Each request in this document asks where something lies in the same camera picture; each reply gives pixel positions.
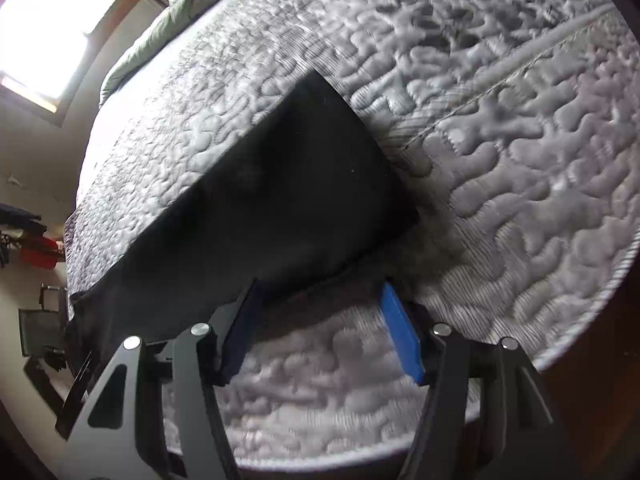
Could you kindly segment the black pants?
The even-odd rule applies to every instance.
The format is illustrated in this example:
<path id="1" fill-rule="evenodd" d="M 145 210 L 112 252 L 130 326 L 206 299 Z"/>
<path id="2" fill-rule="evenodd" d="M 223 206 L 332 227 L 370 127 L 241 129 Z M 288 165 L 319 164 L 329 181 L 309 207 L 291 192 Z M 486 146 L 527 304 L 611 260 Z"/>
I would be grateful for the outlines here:
<path id="1" fill-rule="evenodd" d="M 105 364 L 130 336 L 174 338 L 252 281 L 274 306 L 371 261 L 418 222 L 390 161 L 317 72 L 70 298 L 70 366 Z"/>

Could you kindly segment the bright window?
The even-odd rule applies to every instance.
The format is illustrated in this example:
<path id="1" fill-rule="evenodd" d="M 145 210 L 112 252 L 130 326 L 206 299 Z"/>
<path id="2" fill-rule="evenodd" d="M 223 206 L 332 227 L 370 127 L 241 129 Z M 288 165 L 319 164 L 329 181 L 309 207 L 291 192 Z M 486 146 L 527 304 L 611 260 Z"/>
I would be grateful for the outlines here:
<path id="1" fill-rule="evenodd" d="M 1 0 L 1 85 L 56 113 L 116 0 Z"/>

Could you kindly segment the grey quilted mattress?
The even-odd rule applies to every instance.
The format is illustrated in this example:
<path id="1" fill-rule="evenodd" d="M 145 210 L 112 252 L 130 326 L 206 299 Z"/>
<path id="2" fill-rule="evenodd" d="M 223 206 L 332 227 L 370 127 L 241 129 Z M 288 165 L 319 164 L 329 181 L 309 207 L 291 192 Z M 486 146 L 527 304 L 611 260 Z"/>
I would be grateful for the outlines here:
<path id="1" fill-rule="evenodd" d="M 612 0 L 219 0 L 100 106 L 70 298 L 311 70 L 416 203 L 402 289 L 539 367 L 570 348 L 639 249 L 639 45 Z"/>

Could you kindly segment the red hanging garment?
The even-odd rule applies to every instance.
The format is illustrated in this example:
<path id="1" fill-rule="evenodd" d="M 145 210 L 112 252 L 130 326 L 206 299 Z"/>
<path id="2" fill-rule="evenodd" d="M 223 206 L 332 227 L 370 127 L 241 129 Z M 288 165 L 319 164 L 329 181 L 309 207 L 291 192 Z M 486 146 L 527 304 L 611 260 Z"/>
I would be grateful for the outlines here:
<path id="1" fill-rule="evenodd" d="M 18 244 L 20 259 L 35 268 L 53 270 L 58 263 L 65 261 L 63 246 L 56 240 L 24 234 L 18 239 Z"/>

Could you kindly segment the black mesh chair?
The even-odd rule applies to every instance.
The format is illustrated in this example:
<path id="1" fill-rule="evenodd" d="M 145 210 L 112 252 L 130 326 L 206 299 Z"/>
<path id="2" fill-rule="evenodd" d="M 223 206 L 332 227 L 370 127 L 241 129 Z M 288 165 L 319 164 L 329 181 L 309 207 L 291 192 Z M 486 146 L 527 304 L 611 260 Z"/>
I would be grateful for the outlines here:
<path id="1" fill-rule="evenodd" d="M 46 293 L 54 292 L 55 310 L 46 308 Z M 43 360 L 56 372 L 65 370 L 64 330 L 68 322 L 67 292 L 62 286 L 42 284 L 39 289 L 38 309 L 18 310 L 21 352 L 25 358 Z"/>

